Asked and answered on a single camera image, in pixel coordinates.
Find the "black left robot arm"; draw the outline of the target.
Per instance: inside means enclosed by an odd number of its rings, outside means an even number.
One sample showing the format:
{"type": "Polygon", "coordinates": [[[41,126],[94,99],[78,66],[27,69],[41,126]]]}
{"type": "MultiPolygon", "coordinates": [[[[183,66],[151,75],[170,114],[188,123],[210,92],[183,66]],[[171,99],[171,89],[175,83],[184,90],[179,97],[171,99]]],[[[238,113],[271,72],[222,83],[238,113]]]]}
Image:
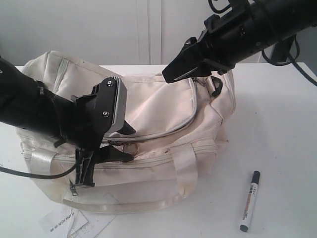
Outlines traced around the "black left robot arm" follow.
{"type": "Polygon", "coordinates": [[[106,133],[131,135],[125,120],[127,89],[119,77],[109,76],[88,95],[63,98],[44,83],[22,72],[5,59],[0,61],[0,120],[3,123],[51,136],[54,147],[75,146],[76,186],[93,187],[96,164],[130,162],[133,156],[115,147],[102,146],[106,133]]]}

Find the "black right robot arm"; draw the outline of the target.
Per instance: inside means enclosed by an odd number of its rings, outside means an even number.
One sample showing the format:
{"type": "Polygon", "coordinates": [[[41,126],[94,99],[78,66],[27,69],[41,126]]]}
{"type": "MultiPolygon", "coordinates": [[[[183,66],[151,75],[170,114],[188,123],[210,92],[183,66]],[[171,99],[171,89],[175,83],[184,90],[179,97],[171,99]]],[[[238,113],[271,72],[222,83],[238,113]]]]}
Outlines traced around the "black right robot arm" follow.
{"type": "Polygon", "coordinates": [[[230,1],[231,10],[204,21],[162,71],[167,83],[190,77],[223,75],[246,58],[317,24],[315,0],[230,1]]]}

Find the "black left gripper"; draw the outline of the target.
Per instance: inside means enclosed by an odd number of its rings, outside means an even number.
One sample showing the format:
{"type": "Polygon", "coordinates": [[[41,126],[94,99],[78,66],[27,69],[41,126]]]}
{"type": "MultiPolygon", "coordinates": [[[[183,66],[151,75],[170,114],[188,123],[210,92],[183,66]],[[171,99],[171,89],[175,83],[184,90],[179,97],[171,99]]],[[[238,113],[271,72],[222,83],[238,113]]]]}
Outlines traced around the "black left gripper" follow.
{"type": "MultiPolygon", "coordinates": [[[[134,160],[132,155],[113,146],[99,148],[106,131],[97,126],[94,118],[97,112],[101,112],[96,106],[96,99],[52,99],[52,105],[57,120],[57,132],[54,133],[56,141],[53,146],[57,148],[69,143],[78,147],[75,151],[76,187],[95,186],[93,175],[96,164],[126,163],[134,160]]],[[[136,133],[136,130],[124,121],[123,127],[117,133],[131,135],[136,133]]]]}

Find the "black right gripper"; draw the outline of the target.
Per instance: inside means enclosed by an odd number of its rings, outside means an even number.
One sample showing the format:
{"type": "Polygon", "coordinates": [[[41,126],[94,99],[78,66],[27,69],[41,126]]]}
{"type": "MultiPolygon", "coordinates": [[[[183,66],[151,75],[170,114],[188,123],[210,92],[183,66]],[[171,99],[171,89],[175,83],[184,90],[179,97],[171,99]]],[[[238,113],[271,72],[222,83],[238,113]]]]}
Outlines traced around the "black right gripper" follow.
{"type": "Polygon", "coordinates": [[[223,16],[213,14],[204,25],[199,44],[196,37],[186,40],[176,58],[162,71],[166,83],[206,77],[212,71],[224,74],[250,56],[248,9],[233,9],[223,16]]]}

